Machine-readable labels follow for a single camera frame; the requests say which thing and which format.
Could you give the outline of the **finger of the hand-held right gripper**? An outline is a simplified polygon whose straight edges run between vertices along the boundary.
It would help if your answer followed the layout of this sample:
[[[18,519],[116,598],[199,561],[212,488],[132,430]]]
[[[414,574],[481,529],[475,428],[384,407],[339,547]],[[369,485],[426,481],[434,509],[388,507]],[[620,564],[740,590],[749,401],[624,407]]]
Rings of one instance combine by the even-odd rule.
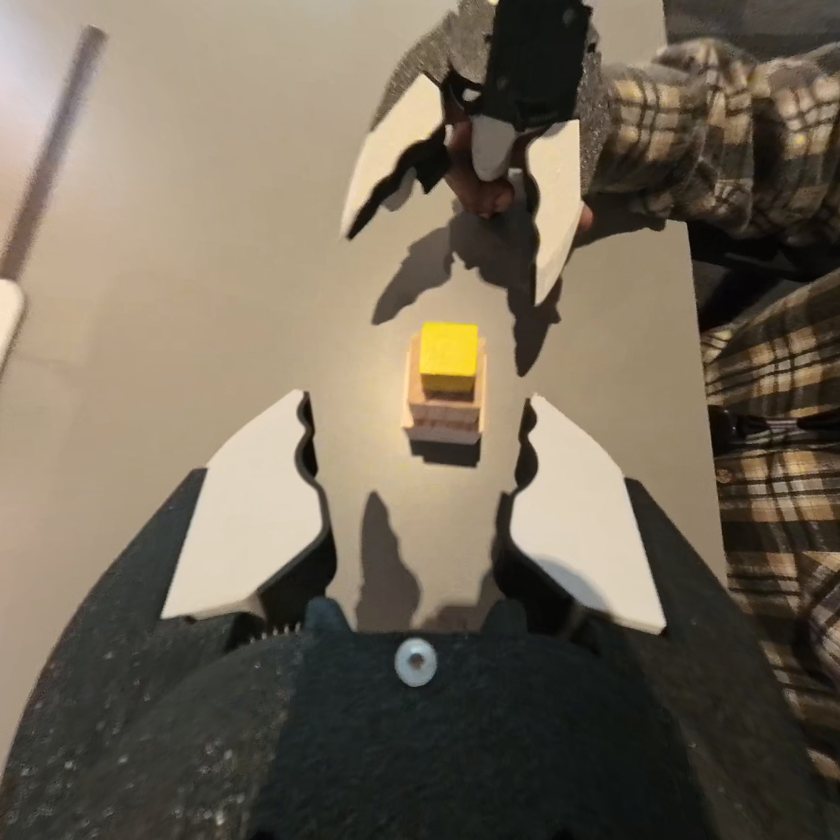
[[[402,208],[415,186],[430,193],[451,161],[441,85],[420,71],[369,129],[353,166],[340,235],[357,236],[384,209]]]
[[[538,307],[560,279],[581,221],[579,120],[555,123],[532,140],[526,151],[526,172],[535,191],[533,302]]]

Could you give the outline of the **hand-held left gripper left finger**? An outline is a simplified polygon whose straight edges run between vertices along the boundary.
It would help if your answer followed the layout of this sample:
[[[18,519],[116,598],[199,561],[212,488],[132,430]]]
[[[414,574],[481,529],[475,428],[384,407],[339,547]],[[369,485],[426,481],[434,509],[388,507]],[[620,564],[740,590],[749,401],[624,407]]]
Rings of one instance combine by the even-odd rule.
[[[313,438],[310,395],[293,390],[209,459],[161,619],[270,619],[269,589],[329,546]]]

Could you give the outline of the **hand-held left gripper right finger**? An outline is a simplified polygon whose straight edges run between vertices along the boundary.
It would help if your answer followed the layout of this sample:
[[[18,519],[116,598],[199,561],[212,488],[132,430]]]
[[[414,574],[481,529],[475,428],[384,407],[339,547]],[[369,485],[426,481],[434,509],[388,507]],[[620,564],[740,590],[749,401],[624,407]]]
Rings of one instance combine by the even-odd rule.
[[[613,457],[544,396],[528,399],[526,454],[535,473],[513,495],[513,546],[581,608],[661,634],[667,622],[625,475]]]

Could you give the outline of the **light wooden tray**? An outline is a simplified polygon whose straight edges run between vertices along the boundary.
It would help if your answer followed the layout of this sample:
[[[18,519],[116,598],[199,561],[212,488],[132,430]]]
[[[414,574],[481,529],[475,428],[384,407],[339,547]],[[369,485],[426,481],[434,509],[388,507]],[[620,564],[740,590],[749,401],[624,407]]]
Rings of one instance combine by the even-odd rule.
[[[478,341],[478,365],[471,395],[427,395],[419,373],[421,334],[410,339],[402,394],[402,429],[418,443],[477,444],[487,420],[487,352]]]

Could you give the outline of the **yellow wooden cube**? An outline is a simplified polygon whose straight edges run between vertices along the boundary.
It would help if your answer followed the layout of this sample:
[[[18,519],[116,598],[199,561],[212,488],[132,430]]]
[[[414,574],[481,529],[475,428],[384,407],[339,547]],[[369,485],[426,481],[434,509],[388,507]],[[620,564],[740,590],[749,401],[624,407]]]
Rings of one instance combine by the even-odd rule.
[[[471,393],[476,383],[478,359],[479,330],[475,324],[423,324],[420,332],[418,372],[426,393]]]

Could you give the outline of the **person's right forearm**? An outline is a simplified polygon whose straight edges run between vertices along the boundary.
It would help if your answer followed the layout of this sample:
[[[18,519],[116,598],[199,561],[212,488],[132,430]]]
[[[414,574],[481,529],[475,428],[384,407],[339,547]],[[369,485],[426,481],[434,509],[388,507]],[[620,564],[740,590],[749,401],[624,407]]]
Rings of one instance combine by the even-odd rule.
[[[699,38],[603,77],[610,127],[593,193],[734,238],[838,245],[838,42],[759,60]]]

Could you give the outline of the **person's right hand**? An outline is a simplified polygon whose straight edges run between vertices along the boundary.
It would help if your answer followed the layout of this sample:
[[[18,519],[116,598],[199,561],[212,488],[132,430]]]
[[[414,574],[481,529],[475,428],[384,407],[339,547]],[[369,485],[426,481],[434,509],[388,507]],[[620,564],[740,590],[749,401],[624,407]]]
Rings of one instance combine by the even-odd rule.
[[[447,126],[445,180],[468,212],[489,218],[506,212],[514,197],[510,168],[522,168],[528,139],[492,119],[452,121]]]

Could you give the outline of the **person's plaid shirt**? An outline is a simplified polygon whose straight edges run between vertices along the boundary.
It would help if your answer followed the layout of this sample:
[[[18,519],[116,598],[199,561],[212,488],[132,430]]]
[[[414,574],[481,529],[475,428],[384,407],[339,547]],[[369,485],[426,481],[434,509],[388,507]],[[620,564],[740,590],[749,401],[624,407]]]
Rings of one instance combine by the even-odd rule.
[[[838,796],[839,277],[704,333],[728,587]]]

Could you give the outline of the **white object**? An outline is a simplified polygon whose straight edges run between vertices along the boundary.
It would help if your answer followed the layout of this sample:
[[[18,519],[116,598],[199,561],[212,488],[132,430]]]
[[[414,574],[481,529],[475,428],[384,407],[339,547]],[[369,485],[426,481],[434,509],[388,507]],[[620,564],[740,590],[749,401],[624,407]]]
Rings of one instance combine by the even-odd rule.
[[[14,280],[1,279],[1,372],[26,311],[26,296]]]

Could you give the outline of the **dark grey pole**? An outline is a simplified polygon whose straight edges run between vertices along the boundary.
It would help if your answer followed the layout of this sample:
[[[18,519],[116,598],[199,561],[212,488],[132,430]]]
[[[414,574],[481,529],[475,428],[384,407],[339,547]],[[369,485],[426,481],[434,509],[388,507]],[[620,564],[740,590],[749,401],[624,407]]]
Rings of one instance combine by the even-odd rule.
[[[52,109],[47,132],[38,147],[16,213],[7,226],[2,248],[3,280],[19,282],[28,253],[64,163],[72,134],[88,101],[89,90],[98,72],[108,36],[97,26],[81,30],[75,51]]]

